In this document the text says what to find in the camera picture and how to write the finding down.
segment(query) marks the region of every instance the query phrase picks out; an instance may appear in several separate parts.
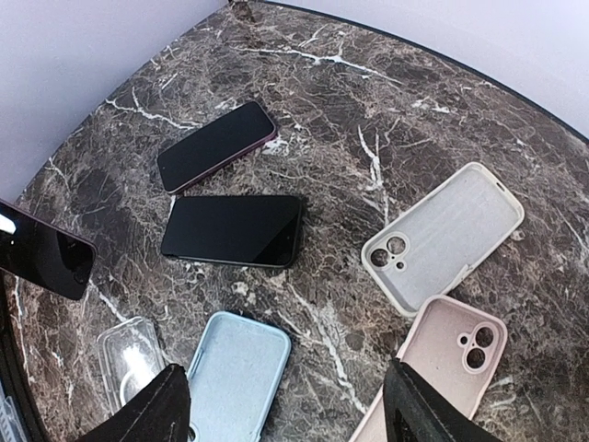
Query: camera cutout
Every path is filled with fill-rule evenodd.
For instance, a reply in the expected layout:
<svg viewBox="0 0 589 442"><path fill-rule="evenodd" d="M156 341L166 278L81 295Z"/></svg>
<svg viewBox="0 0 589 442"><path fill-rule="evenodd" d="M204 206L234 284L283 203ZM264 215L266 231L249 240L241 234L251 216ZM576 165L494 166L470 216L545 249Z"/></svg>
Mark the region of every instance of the camera cutout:
<svg viewBox="0 0 589 442"><path fill-rule="evenodd" d="M477 370L485 364L485 359L485 352L479 348L473 348L468 352L467 364L473 370Z"/></svg>
<svg viewBox="0 0 589 442"><path fill-rule="evenodd" d="M475 342L479 347L487 348L489 345L493 343L494 338L495 335L493 333L493 330L491 330L489 327L482 327L479 329L479 331L477 331L477 334L475 335Z"/></svg>
<svg viewBox="0 0 589 442"><path fill-rule="evenodd" d="M188 427L188 440L194 442L196 440L196 432L191 426Z"/></svg>
<svg viewBox="0 0 589 442"><path fill-rule="evenodd" d="M384 249L376 249L370 254L370 262L376 267L384 267L388 264L388 252Z"/></svg>
<svg viewBox="0 0 589 442"><path fill-rule="evenodd" d="M387 241L387 249L393 255L400 255L406 248L407 244L405 243L405 239L401 237L393 237Z"/></svg>

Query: phone with burgundy case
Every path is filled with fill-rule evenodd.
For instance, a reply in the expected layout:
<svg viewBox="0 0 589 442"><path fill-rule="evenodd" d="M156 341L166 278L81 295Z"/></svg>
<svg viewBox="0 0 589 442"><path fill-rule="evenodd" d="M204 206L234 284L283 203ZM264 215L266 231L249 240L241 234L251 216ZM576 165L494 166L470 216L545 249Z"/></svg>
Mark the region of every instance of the phone with burgundy case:
<svg viewBox="0 0 589 442"><path fill-rule="evenodd" d="M422 305L397 358L472 419L506 343L507 329L501 320L451 297L437 296ZM382 389L350 442L387 442Z"/></svg>
<svg viewBox="0 0 589 442"><path fill-rule="evenodd" d="M257 102L231 110L160 154L164 189L181 192L275 136L276 126Z"/></svg>
<svg viewBox="0 0 589 442"><path fill-rule="evenodd" d="M0 268L79 300L95 257L96 250L89 242L0 201Z"/></svg>

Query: light blue phone case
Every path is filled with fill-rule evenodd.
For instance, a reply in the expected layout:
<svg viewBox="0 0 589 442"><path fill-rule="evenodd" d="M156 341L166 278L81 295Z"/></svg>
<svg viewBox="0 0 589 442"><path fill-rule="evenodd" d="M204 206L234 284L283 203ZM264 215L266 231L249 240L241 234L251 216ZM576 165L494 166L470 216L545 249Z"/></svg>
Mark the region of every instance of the light blue phone case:
<svg viewBox="0 0 589 442"><path fill-rule="evenodd" d="M213 314L187 375L193 440L260 440L290 351L284 331L225 311Z"/></svg>

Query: white phone case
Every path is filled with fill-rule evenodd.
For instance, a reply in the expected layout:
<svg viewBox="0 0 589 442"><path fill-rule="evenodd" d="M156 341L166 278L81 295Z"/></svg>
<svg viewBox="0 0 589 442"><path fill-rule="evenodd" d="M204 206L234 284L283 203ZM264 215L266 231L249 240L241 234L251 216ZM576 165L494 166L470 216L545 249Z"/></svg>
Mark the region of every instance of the white phone case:
<svg viewBox="0 0 589 442"><path fill-rule="evenodd" d="M362 263L403 316L445 295L524 220L524 207L484 166L468 163L369 239Z"/></svg>

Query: black phone screen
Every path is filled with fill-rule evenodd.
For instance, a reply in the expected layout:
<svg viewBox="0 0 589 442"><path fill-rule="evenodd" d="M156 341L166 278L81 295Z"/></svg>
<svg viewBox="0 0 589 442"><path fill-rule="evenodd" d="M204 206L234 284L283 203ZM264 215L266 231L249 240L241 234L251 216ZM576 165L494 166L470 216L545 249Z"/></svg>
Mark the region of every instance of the black phone screen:
<svg viewBox="0 0 589 442"><path fill-rule="evenodd" d="M94 248L0 202L0 268L70 299L81 299Z"/></svg>
<svg viewBox="0 0 589 442"><path fill-rule="evenodd" d="M295 259L302 210L293 196L180 198L161 251L195 261L283 268Z"/></svg>
<svg viewBox="0 0 589 442"><path fill-rule="evenodd" d="M177 142L157 158L167 192L190 184L272 139L276 126L251 101Z"/></svg>

